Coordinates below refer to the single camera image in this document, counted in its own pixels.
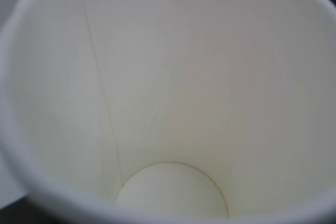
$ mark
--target white surface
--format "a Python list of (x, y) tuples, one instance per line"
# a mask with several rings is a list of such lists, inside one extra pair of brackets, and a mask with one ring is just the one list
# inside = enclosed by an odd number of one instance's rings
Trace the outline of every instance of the white surface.
[[(0, 29), (12, 12), (16, 1), (17, 0), (0, 0)], [(16, 183), (0, 157), (0, 208), (7, 206), (24, 195), (24, 190)]]
[(165, 216), (227, 217), (216, 185), (200, 171), (176, 163), (139, 171), (126, 182), (115, 203)]
[[(112, 201), (149, 165), (191, 164), (219, 186), (231, 217), (282, 213), (334, 189), (336, 22), (326, 0), (23, 0), (18, 11), (5, 37), (12, 102), (55, 177)], [(44, 203), (60, 212), (67, 194), (51, 185)], [(80, 199), (67, 205), (132, 219)]]

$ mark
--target rolled rim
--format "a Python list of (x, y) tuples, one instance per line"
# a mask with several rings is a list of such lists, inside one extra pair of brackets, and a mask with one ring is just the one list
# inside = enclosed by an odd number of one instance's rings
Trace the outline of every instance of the rolled rim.
[[(160, 218), (130, 212), (82, 194), (43, 172), (26, 146), (25, 136), (14, 118), (13, 105), (6, 96), (6, 60), (22, 16), (34, 0), (19, 0), (0, 33), (0, 147), (6, 164), (29, 192), (29, 197), (52, 214), (77, 223), (127, 224), (298, 224), (326, 223), (336, 219), (336, 186), (307, 206), (270, 217), (252, 218)], [(336, 24), (336, 9), (330, 0), (314, 0)]]

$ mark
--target dark background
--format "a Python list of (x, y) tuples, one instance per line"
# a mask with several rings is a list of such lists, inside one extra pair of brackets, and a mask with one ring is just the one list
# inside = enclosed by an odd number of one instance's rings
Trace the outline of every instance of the dark background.
[(1, 224), (70, 224), (58, 220), (30, 203), (20, 199), (0, 211)]

